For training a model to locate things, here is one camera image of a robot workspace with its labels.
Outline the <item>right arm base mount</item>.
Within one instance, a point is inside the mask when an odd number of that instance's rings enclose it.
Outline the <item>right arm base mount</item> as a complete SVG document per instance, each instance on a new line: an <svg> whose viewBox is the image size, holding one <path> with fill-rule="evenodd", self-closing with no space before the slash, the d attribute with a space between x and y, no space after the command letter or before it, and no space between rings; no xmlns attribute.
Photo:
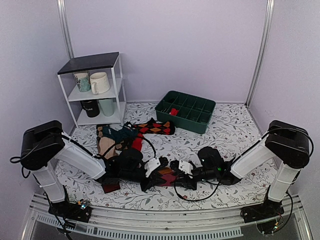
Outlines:
<svg viewBox="0 0 320 240"><path fill-rule="evenodd" d="M285 213L282 202L274 202L265 199L263 203L243 207L240 211L240 216L245 223L262 221L256 224L257 230L263 235L273 235L284 228L289 222L293 213L293 199L290 196L291 206L287 220L284 220Z"/></svg>

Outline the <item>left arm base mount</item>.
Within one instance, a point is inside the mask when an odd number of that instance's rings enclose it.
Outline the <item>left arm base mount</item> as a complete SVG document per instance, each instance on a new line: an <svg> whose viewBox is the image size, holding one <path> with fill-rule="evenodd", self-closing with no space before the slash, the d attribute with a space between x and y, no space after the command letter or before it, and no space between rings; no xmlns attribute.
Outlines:
<svg viewBox="0 0 320 240"><path fill-rule="evenodd" d="M91 217L92 210L93 209L90 206L82 208L77 203L70 203L65 200L58 203L50 202L48 212L52 215L65 218L67 220L88 223Z"/></svg>

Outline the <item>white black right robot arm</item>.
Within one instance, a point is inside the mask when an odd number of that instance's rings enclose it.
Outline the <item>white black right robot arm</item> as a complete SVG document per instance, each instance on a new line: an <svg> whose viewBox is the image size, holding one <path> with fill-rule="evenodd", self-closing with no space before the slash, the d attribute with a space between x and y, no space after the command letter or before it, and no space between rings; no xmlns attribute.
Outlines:
<svg viewBox="0 0 320 240"><path fill-rule="evenodd" d="M273 120L267 132L237 158L224 161L217 149L207 146L197 153L201 169L195 169L192 162L184 161L179 168L192 183L215 178L219 186L232 186L268 160L279 158L281 164L268 187L266 201L258 208L262 218L269 218L278 210L278 203L283 200L301 169L309 163L313 151L314 143L305 129Z"/></svg>

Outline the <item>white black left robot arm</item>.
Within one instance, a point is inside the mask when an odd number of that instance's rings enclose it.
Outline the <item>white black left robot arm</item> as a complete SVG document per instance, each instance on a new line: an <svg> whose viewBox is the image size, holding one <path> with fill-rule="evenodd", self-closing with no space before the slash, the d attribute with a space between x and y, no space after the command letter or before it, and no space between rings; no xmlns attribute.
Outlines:
<svg viewBox="0 0 320 240"><path fill-rule="evenodd" d="M53 120L24 133L19 163L34 175L55 209L63 217L70 217L75 211L74 205L68 201L67 191L50 163L53 159L81 170L100 183L105 193L118 190L121 179L141 183L143 191L152 185L164 184L163 179L152 180L151 176L167 166L167 158L154 157L144 162L142 153L132 147L107 158L115 147L113 144L102 154L93 155L63 132L59 121Z"/></svg>

